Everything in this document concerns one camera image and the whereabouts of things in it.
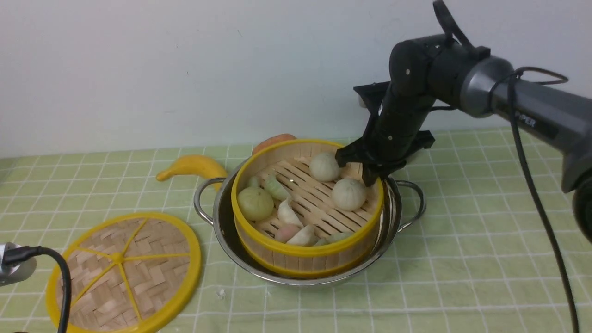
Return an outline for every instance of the metal device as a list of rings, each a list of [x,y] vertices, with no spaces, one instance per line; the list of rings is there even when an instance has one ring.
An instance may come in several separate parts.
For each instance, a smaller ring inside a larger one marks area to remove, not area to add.
[[[4,263],[4,253],[10,249],[19,247],[19,245],[13,243],[0,244],[0,287],[28,279],[37,268],[35,258],[30,258],[16,265],[7,265]]]
[[[340,166],[362,163],[367,186],[432,146],[432,134],[420,130],[432,111],[459,109],[475,118],[498,114],[509,120],[512,64],[487,47],[473,46],[442,0],[433,7],[444,33],[396,44],[389,61],[391,80],[354,87],[370,118],[362,137],[339,149],[336,159]],[[561,190],[575,190],[575,218],[592,242],[592,100],[538,83],[515,82],[517,123],[562,152]],[[434,107],[436,100],[449,107]]]
[[[314,290],[322,287],[334,287],[348,281],[385,254],[398,233],[417,221],[426,210],[425,197],[419,186],[412,182],[396,181],[391,177],[387,177],[383,180],[385,200],[377,242],[374,249],[372,249],[371,253],[362,262],[347,271],[330,277],[298,279],[282,276],[268,270],[255,261],[245,250],[237,233],[236,226],[234,225],[234,212],[232,210],[230,192],[236,174],[241,167],[242,164],[237,166],[226,178],[211,178],[201,183],[195,190],[193,199],[195,211],[204,221],[214,228],[218,243],[220,243],[220,246],[232,261],[250,274],[279,286],[305,287],[306,289]],[[200,199],[204,190],[216,183],[222,183],[222,185],[214,200],[213,214],[209,214],[201,207]],[[415,216],[405,221],[403,221],[403,204],[399,187],[412,189],[420,199],[419,209]]]

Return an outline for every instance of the sweet potato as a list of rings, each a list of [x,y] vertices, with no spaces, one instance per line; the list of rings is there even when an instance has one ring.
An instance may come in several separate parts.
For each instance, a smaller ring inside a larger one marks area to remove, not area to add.
[[[278,142],[294,140],[294,139],[296,139],[295,136],[293,136],[292,134],[286,134],[286,133],[272,136],[269,139],[258,144],[255,148],[253,148],[253,152],[251,154],[254,155],[254,154],[258,153],[259,151],[261,151],[273,144],[276,144]]]

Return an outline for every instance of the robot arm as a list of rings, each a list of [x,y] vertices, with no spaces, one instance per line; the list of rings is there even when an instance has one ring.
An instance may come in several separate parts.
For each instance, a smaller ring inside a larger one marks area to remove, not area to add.
[[[420,128],[431,111],[443,109],[434,108],[436,100],[476,118],[498,114],[509,120],[514,67],[488,48],[471,45],[441,0],[434,9],[444,34],[398,43],[389,62],[391,81],[354,88],[370,119],[363,136],[339,149],[336,159],[341,166],[362,163],[366,185],[431,147],[433,136]],[[567,81],[562,79],[554,83]],[[576,190],[574,213],[592,242],[592,100],[523,80],[513,91],[518,126],[563,153],[561,189]]]

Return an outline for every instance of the bamboo steamer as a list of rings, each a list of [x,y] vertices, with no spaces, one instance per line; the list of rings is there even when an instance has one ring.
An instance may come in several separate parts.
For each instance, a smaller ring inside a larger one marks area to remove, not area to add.
[[[295,278],[319,278],[340,273],[360,263],[377,240],[384,204],[382,182],[367,188],[366,202],[352,212],[337,209],[331,191],[341,178],[362,179],[362,165],[349,163],[340,178],[332,182],[315,180],[308,170],[312,157],[320,152],[335,153],[342,145],[325,140],[296,139],[276,143],[251,156],[238,171],[231,191],[234,222],[245,250],[265,268]],[[241,213],[238,193],[252,176],[262,183],[271,172],[292,196],[292,208],[305,225],[313,225],[319,237],[339,232],[354,234],[323,246],[295,246],[274,240],[283,225],[277,218],[280,201],[274,200],[272,215],[253,223]]]

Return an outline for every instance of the yellow banana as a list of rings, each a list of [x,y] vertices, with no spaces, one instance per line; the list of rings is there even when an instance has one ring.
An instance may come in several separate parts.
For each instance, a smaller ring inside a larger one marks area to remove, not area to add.
[[[164,171],[156,175],[156,180],[165,181],[176,175],[198,175],[204,178],[226,177],[224,167],[215,159],[203,155],[185,155],[179,157]],[[213,185],[216,191],[220,183]]]

